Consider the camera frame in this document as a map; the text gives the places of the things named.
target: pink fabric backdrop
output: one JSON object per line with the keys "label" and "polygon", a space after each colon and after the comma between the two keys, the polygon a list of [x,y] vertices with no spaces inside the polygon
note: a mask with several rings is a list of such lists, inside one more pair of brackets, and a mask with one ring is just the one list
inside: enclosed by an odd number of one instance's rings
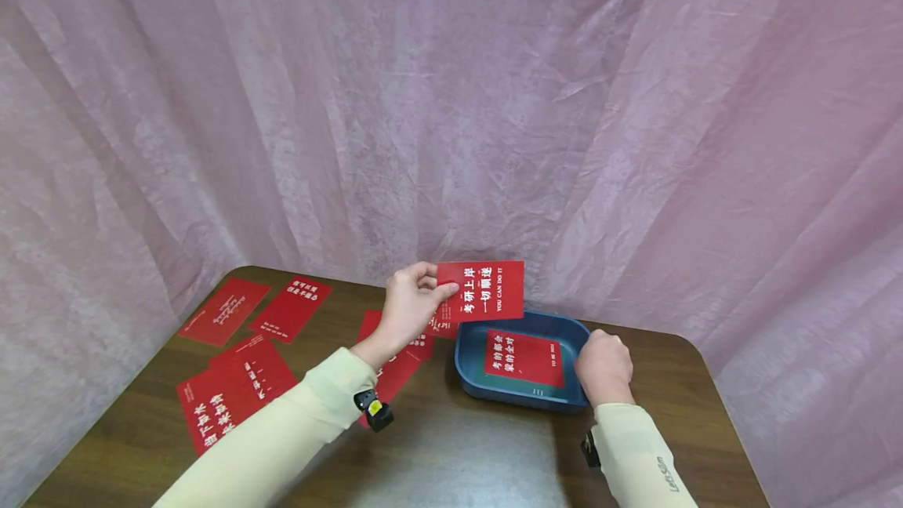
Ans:
{"label": "pink fabric backdrop", "polygon": [[229,269],[485,257],[899,506],[901,91],[903,0],[0,0],[0,504]]}

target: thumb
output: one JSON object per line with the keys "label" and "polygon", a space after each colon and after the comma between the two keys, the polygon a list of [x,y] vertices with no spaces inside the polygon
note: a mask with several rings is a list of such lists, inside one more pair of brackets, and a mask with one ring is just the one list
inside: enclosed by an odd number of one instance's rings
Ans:
{"label": "thumb", "polygon": [[458,283],[450,282],[434,288],[433,292],[430,293],[430,296],[433,297],[433,300],[436,302],[436,306],[439,306],[442,302],[451,298],[451,296],[457,292]]}

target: wrist band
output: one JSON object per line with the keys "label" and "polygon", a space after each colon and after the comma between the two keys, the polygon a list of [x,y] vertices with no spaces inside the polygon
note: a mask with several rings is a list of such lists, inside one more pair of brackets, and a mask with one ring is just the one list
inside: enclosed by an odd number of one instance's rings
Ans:
{"label": "wrist band", "polygon": [[580,450],[583,452],[586,464],[590,468],[602,466],[599,462],[599,451],[596,450],[596,441],[593,439],[592,430],[586,432],[586,436],[584,436],[583,441],[580,443]]}
{"label": "wrist band", "polygon": [[394,420],[390,403],[380,402],[374,389],[367,389],[363,393],[355,394],[354,405],[366,415],[370,430],[376,433],[390,425]]}

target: hand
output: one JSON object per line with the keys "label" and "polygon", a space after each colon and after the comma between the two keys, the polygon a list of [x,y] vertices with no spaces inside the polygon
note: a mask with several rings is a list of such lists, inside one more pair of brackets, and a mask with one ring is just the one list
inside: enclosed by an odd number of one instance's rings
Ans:
{"label": "hand", "polygon": [[620,337],[593,331],[577,357],[575,370],[593,409],[610,402],[636,404],[630,393],[633,361]]}
{"label": "hand", "polygon": [[379,327],[351,352],[379,370],[423,334],[436,308],[458,292],[456,283],[437,285],[434,263],[416,263],[394,272],[386,281],[386,305]]}

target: cream sleeve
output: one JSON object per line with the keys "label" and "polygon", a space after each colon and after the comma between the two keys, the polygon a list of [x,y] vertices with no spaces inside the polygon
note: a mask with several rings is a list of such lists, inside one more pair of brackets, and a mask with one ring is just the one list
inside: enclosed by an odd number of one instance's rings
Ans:
{"label": "cream sleeve", "polygon": [[695,508],[671,449],[645,409],[596,407],[593,440],[602,473],[620,508]]}
{"label": "cream sleeve", "polygon": [[157,508],[269,506],[304,466],[361,415],[352,396],[376,373],[346,348],[251,415],[194,462]]}

